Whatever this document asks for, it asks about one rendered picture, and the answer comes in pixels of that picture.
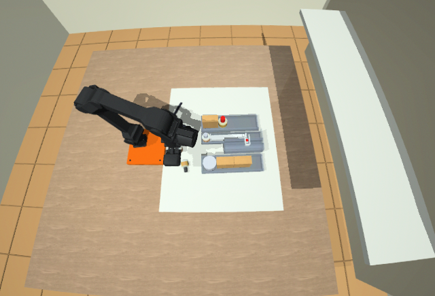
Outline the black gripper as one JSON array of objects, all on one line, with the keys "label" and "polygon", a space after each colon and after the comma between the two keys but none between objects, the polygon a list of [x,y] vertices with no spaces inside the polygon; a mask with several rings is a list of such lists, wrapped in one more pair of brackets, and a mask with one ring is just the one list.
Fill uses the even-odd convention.
[{"label": "black gripper", "polygon": [[161,139],[161,143],[164,143],[164,147],[169,147],[163,157],[163,164],[165,166],[179,167],[181,164],[181,150],[177,149],[174,140],[173,142],[164,142]]}]

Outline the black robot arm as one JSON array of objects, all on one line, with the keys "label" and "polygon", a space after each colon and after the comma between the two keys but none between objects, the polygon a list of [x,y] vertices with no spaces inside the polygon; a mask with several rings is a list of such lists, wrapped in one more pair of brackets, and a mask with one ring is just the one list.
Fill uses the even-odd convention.
[{"label": "black robot arm", "polygon": [[[164,142],[174,142],[177,148],[196,144],[198,131],[191,126],[181,127],[181,120],[164,108],[145,108],[126,99],[117,97],[96,85],[84,86],[73,102],[80,112],[100,116],[122,132],[124,142],[135,148],[147,146],[147,134],[140,124],[129,123],[121,116],[140,122],[150,133],[160,137]],[[171,124],[171,120],[173,122]]]}]

